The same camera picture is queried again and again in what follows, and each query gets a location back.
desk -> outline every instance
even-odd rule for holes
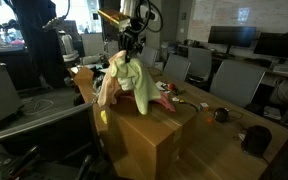
[[[243,63],[249,63],[249,64],[255,64],[257,65],[256,63],[252,63],[250,61],[244,61],[246,57],[241,57],[241,56],[235,56],[235,57],[229,57],[228,59],[229,60],[235,60],[235,61],[240,61],[240,62],[243,62]],[[222,61],[225,61],[225,60],[228,60],[228,59],[223,59],[223,58],[219,58],[219,57],[212,57],[213,61],[217,61],[217,62],[222,62]],[[283,74],[283,73],[277,73],[277,72],[273,72],[271,69],[267,68],[267,71],[266,73],[268,74],[272,74],[272,75],[276,75],[276,76],[281,76],[281,77],[286,77],[288,78],[288,74]]]
[[[174,82],[180,89],[184,90],[179,98],[195,105],[206,102],[210,105],[210,111],[196,114],[193,141],[181,154],[179,160],[172,163],[161,179],[259,179],[267,164],[263,159],[242,152],[241,141],[234,140],[234,137],[240,132],[241,125],[246,128],[261,125],[270,129],[273,138],[264,153],[264,157],[269,162],[275,158],[288,139],[288,130],[187,83],[169,77],[161,77],[160,80],[165,79],[168,82]],[[85,101],[92,101],[94,98],[91,94],[92,88],[89,85],[79,86],[79,88]],[[213,117],[214,110],[218,107],[226,107],[243,113],[244,116],[242,119],[226,124],[216,121],[209,122],[208,119]],[[99,133],[104,133],[107,127],[98,119],[99,115],[96,113],[101,108],[97,105],[93,108]],[[110,148],[107,150],[114,154],[116,149]],[[133,179],[145,179],[145,175],[143,176],[130,156],[125,155],[123,158],[115,159],[115,161],[114,157],[112,159],[119,175],[124,173]]]

office chair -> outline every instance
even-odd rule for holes
[[[212,70],[212,52],[208,49],[190,48],[188,59],[191,61],[187,81],[201,89],[209,90]]]
[[[142,53],[138,55],[138,58],[143,62],[147,67],[154,67],[155,61],[158,56],[158,50],[144,46]]]
[[[240,107],[251,103],[266,69],[225,60],[213,78],[210,93]]]
[[[191,62],[182,56],[170,54],[164,68],[164,73],[171,77],[185,81]]]

computer monitor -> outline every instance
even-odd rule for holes
[[[288,34],[261,33],[254,53],[288,58]]]
[[[256,27],[249,26],[212,26],[209,43],[227,45],[226,54],[231,46],[250,47]]]

monitor screen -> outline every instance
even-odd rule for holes
[[[288,34],[261,33],[254,53],[288,58]]]
[[[209,43],[250,47],[256,27],[247,26],[212,26]]]

chair backrest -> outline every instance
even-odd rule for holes
[[[212,52],[208,49],[190,48],[188,59],[191,61],[188,74],[207,81],[212,70]]]
[[[182,56],[170,54],[164,68],[164,73],[175,79],[185,81],[191,62]]]
[[[138,58],[143,62],[145,66],[154,67],[157,55],[158,55],[157,49],[144,46],[142,53],[138,55]]]
[[[210,93],[240,107],[250,104],[266,69],[225,60],[213,78]]]

